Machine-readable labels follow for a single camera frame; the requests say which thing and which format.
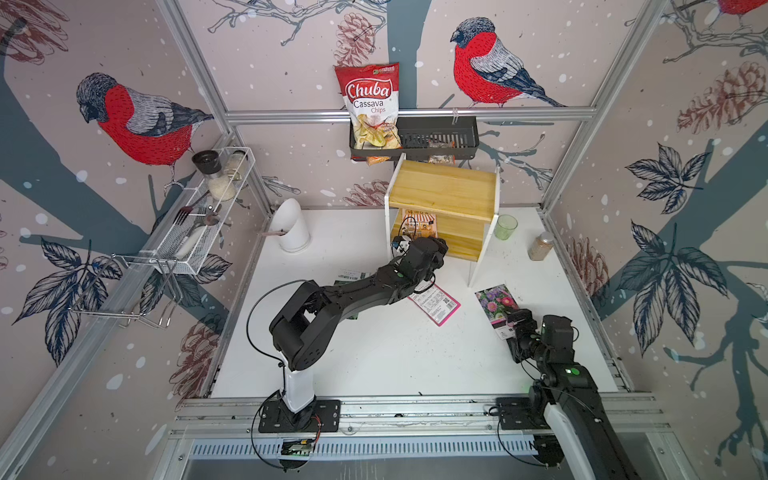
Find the orange shop seed bag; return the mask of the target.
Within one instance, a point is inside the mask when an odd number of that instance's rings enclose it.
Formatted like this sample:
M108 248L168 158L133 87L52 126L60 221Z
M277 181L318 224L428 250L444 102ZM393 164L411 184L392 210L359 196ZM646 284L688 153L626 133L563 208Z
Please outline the orange shop seed bag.
M437 217L431 212L401 209L399 235L409 239L438 237Z

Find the pink flower seed bag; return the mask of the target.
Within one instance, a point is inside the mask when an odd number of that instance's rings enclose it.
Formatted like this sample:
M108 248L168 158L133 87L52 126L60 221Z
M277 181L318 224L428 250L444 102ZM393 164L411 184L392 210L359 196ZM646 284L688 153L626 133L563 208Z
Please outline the pink flower seed bag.
M436 326L441 327L461 307L461 304L442 288L433 285L424 292L408 297Z

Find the purple flower seed bag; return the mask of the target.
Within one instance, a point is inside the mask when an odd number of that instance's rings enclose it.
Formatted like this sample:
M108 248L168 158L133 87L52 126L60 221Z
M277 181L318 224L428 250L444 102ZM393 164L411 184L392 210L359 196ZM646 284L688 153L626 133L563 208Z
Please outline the purple flower seed bag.
M509 317L519 306L505 284L483 289L475 293L481 308L496 334L506 340L513 336Z

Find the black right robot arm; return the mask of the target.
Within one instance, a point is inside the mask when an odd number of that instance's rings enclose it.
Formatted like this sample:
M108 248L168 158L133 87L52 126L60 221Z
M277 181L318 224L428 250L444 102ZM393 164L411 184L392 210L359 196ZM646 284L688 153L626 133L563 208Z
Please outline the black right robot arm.
M546 315L539 324L528 309L507 314L507 344L513 360L536 364L529 389L531 408L552 430L576 479L637 479L605 412L596 382L575 360L572 321Z

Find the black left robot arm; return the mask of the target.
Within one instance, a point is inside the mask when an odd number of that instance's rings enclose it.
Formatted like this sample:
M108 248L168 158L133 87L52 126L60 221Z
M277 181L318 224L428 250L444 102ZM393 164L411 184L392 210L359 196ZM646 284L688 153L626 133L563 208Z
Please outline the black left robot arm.
M338 286L301 283L269 326L273 346L288 369L282 405L299 414L315 401L310 368L327 350L340 322L415 294L444 265L447 253L445 240L417 238L404 255L366 278Z

